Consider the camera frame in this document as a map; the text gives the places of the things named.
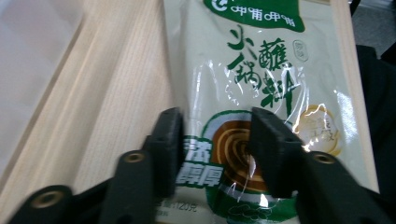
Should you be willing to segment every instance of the translucent plastic container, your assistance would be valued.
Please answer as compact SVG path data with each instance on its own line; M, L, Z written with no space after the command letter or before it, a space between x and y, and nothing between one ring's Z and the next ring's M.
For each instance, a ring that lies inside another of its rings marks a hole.
M81 18L78 0L0 0L0 177Z

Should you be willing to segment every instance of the plastic sachet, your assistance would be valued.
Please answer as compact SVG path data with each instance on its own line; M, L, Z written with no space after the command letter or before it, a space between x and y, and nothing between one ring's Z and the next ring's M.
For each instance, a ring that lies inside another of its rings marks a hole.
M249 154L253 106L368 182L329 1L163 2L186 158L158 222L297 223Z

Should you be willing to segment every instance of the food packet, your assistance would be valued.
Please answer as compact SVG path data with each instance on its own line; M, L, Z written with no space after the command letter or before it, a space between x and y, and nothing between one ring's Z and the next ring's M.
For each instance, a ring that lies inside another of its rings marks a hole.
M159 223L298 222L295 199L273 198L249 154L253 106L369 182L329 1L163 2L186 158Z

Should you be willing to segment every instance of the wooden table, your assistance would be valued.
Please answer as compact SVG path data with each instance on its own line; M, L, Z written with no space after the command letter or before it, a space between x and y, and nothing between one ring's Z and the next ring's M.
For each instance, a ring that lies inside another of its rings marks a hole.
M37 189L61 184L78 193L112 176L119 155L139 149L158 114L174 105L163 1L81 6L85 15L69 53L1 185L0 223ZM347 1L332 6L349 83L360 82ZM361 86L349 86L377 189Z

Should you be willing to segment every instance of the green label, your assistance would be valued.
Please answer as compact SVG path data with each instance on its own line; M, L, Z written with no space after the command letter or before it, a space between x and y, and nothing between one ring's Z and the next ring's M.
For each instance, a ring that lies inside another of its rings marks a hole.
M298 0L204 0L204 4L231 21L261 28L305 30Z

